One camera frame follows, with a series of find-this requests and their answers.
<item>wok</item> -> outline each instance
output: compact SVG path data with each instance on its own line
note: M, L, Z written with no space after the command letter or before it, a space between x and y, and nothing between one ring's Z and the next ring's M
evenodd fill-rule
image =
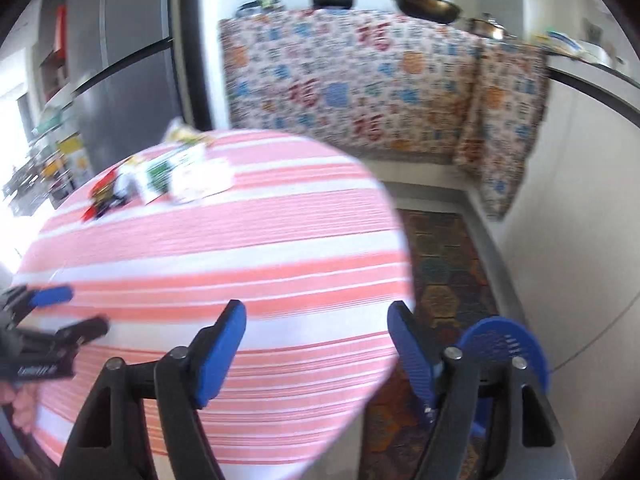
M403 14L436 23L455 22L460 7L445 0L394 0Z

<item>pink and white striped cloth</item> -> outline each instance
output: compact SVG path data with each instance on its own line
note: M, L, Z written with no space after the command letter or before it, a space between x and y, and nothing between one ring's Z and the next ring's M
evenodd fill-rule
M44 384L36 439L56 462L104 362L158 359L213 324L230 299L248 323L220 395L200 413L229 480L300 476L385 380L396 360L393 300L413 304L399 219L356 159L306 137L213 132L231 190L174 205L133 201L82 222L92 182L25 254L15 283L71 283L35 317L53 329L95 314L107 337L82 349L71 381ZM142 152L152 157L171 146ZM146 405L160 478L171 478L158 412Z

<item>stainless steel refrigerator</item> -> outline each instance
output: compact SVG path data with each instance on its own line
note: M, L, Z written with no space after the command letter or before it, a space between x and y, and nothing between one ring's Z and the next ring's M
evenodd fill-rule
M157 144L175 116L211 128L198 0L66 0L66 63L95 171Z

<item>hexagon pattern rug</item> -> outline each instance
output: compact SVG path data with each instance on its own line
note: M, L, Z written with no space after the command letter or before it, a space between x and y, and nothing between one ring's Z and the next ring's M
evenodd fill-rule
M416 317L444 348L497 315L494 295L460 215L399 211L411 248ZM420 402L398 364L365 412L360 480L408 480L427 444ZM460 480L478 472L482 441L468 447Z

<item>floral patterned cloth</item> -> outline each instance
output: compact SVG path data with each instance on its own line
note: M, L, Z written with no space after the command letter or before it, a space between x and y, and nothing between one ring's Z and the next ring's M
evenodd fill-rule
M356 155L455 156L482 178L487 211L507 211L545 100L538 49L375 10L276 12L223 20L221 32L233 127Z
M306 10L225 20L222 41L233 127L450 162L479 38L391 12Z
M507 213L520 187L547 88L541 49L483 40L478 86L454 161L479 177L484 209L496 218Z

